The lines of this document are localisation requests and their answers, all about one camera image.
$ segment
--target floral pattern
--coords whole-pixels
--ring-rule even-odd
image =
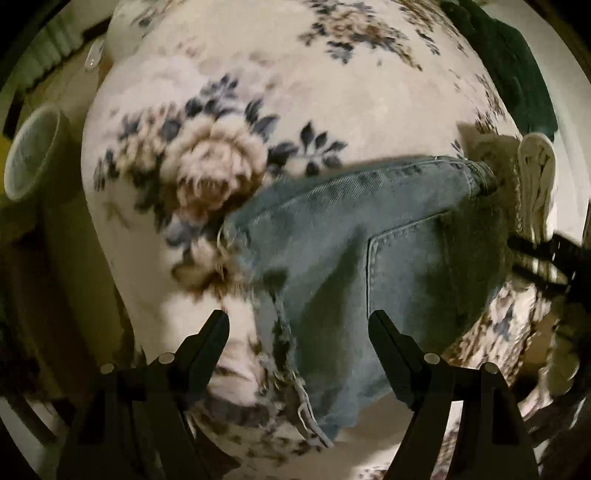
[[[500,116],[504,120],[506,118],[505,109],[502,107],[501,99],[496,94],[495,89],[491,86],[484,75],[475,74],[475,76],[476,80],[478,80],[485,88],[486,100],[488,101],[488,106],[490,107],[491,112],[495,116]]]
[[[215,248],[225,215],[262,185],[301,166],[307,176],[339,168],[347,143],[316,132],[312,121],[298,142],[271,143],[280,118],[263,114],[262,98],[242,102],[238,78],[209,82],[183,108],[171,104],[125,116],[118,145],[96,166],[94,186],[124,177],[137,190],[134,209],[153,212],[157,231],[183,260],[173,277],[190,291],[240,283]]]
[[[311,30],[300,35],[300,40],[310,46],[324,37],[331,58],[347,64],[355,46],[366,44],[372,49],[381,48],[398,55],[413,68],[422,70],[413,59],[410,48],[403,42],[408,37],[376,17],[375,11],[363,2],[347,4],[335,0],[306,0],[316,13]]]
[[[461,43],[461,35],[457,28],[447,15],[441,11],[439,6],[431,0],[392,0],[400,5],[400,11],[406,16],[406,20],[416,26],[416,32],[419,37],[427,44],[427,47],[434,55],[440,55],[439,48],[435,45],[435,41],[429,35],[434,32],[434,26],[439,25],[443,32],[453,41],[456,42],[458,50],[464,51],[464,46]]]

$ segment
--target denim seam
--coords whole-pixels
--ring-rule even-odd
[[[421,160],[420,161],[421,165],[441,165],[441,164],[457,164],[457,165],[465,165],[465,163],[458,161],[455,158],[451,158],[451,157],[436,157],[433,158],[432,160]],[[336,183],[340,183],[340,182],[347,182],[351,179],[351,177],[357,176],[360,173],[370,173],[370,172],[390,172],[390,171],[397,171],[397,170],[401,170],[403,168],[408,168],[408,164],[400,164],[400,165],[396,165],[396,166],[390,166],[390,167],[381,167],[381,168],[377,168],[375,170],[362,170],[362,171],[353,171],[344,175],[339,175],[336,178],[329,178],[326,181],[316,185],[315,187],[313,187],[310,190],[306,190],[305,192],[301,192],[298,193],[297,195],[284,200],[283,202],[273,205],[271,207],[266,208],[265,210],[263,210],[262,212],[259,212],[258,214],[256,214],[256,216],[254,216],[253,218],[251,218],[249,221],[247,221],[245,226],[252,226],[252,225],[256,225],[258,222],[260,222],[261,220],[263,220],[265,217],[268,217],[269,215],[275,213],[277,211],[278,208],[280,209],[286,209],[289,206],[291,206],[291,204],[299,201],[302,197],[304,196],[308,196],[312,193],[318,193],[321,192],[322,190],[325,190],[327,187],[329,186],[333,186]],[[470,196],[473,196],[473,184],[470,182],[470,178],[469,176],[466,174],[465,169],[462,168],[462,173],[464,175],[464,178],[466,179],[466,183],[469,185],[469,190],[470,190]]]

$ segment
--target white fabric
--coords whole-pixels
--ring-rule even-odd
[[[188,288],[201,282],[202,275],[197,280],[183,276],[187,281],[175,276],[183,252],[167,246],[154,227],[151,210],[142,213],[134,207],[138,192],[128,179],[105,181],[102,165],[108,149],[113,150],[115,168],[122,176],[133,166],[150,166],[156,150],[165,152],[166,163],[170,150],[159,144],[158,133],[151,132],[148,120],[173,118],[187,124],[187,101],[226,74],[239,80],[235,99],[239,110],[261,98],[261,115],[277,117],[265,148],[283,141],[299,142],[303,128],[311,122],[317,135],[326,131],[329,142],[346,145],[340,150],[344,166],[383,157],[463,156],[466,127],[520,137],[482,62],[430,1],[344,4],[330,0],[327,4],[335,8],[333,16],[320,14],[314,2],[305,0],[199,0],[183,4],[141,0],[135,6],[126,4],[120,10],[126,12],[126,20],[113,20],[106,41],[116,65],[98,92],[85,125],[82,176],[89,210],[148,361],[175,351],[186,336],[199,331],[213,308],[223,308],[230,317],[232,345],[225,350],[221,366],[241,380],[215,376],[210,392],[213,389],[215,394],[246,406],[252,403],[260,380],[258,364],[249,349],[256,321],[251,300],[230,293],[219,295],[212,289]],[[135,11],[143,11],[146,5],[154,7],[155,13],[148,15],[152,15],[149,31],[138,34],[135,23],[146,16],[134,16]],[[123,27],[130,27],[129,19],[132,31],[126,34]],[[324,25],[330,35],[315,35],[318,27],[314,24]],[[369,41],[352,40],[358,37],[351,31],[367,38],[371,33],[373,47]],[[394,37],[395,43],[384,40]],[[328,43],[343,40],[350,42],[353,50]],[[125,123],[136,117],[141,121],[140,133],[119,140]],[[212,131],[213,127],[208,127],[208,142]],[[235,146],[236,138],[223,131],[222,138]],[[202,140],[199,135],[191,136],[192,154],[196,155]],[[226,151],[221,143],[220,149]],[[309,165],[306,155],[300,151],[291,158],[286,171],[303,175]],[[160,177],[162,184],[174,187],[173,193],[178,192],[175,180],[174,176]],[[99,187],[105,183],[104,190],[95,188],[97,181]],[[205,265],[211,259],[201,256],[198,260],[199,265]],[[208,272],[218,265],[210,266]],[[516,288],[508,282],[490,311],[451,348],[450,360],[477,367],[493,359],[504,375],[514,378],[520,352],[531,333],[531,312],[536,304],[532,287]],[[506,339],[497,334],[503,322],[508,324]],[[218,429],[208,421],[200,424],[224,451],[243,462],[227,479],[370,480],[383,475],[409,419],[408,411],[392,402],[391,397],[386,398],[367,409],[354,429],[341,432],[336,448],[303,456],[293,454],[301,438],[285,425],[263,442],[265,432],[261,429],[228,425]],[[392,423],[386,421],[385,412],[394,416]]]

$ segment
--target green cloth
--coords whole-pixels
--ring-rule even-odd
[[[478,53],[522,135],[542,132],[554,141],[558,124],[550,94],[521,33],[471,0],[442,0],[441,8]]]

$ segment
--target printed flower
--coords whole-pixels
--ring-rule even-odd
[[[362,35],[368,27],[368,16],[354,8],[337,9],[329,15],[323,15],[319,23],[324,26],[327,35],[336,38],[350,38],[351,34]]]
[[[339,168],[342,163],[340,152],[347,143],[328,142],[328,132],[316,133],[312,122],[308,122],[300,131],[300,145],[291,141],[281,142],[269,148],[267,171],[277,176],[283,170],[292,176],[305,174],[307,177],[318,175],[321,168]]]
[[[167,148],[161,176],[176,174],[181,208],[188,218],[206,221],[231,196],[258,188],[266,160],[263,138],[243,115],[217,121],[201,115],[187,121]]]
[[[347,64],[353,55],[354,45],[365,43],[371,48],[393,52],[411,67],[422,70],[412,58],[410,48],[401,43],[408,37],[378,20],[373,9],[363,2],[346,4],[334,0],[309,0],[307,3],[316,12],[317,21],[310,31],[300,35],[306,46],[318,37],[327,37],[327,52],[331,58]]]

